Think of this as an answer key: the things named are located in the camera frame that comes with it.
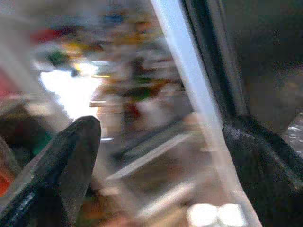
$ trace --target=black object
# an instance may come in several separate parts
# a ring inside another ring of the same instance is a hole
[[[100,122],[82,117],[41,151],[0,198],[0,226],[71,226],[83,203],[100,143]]]
[[[239,181],[264,227],[303,226],[303,159],[250,117],[223,126]]]

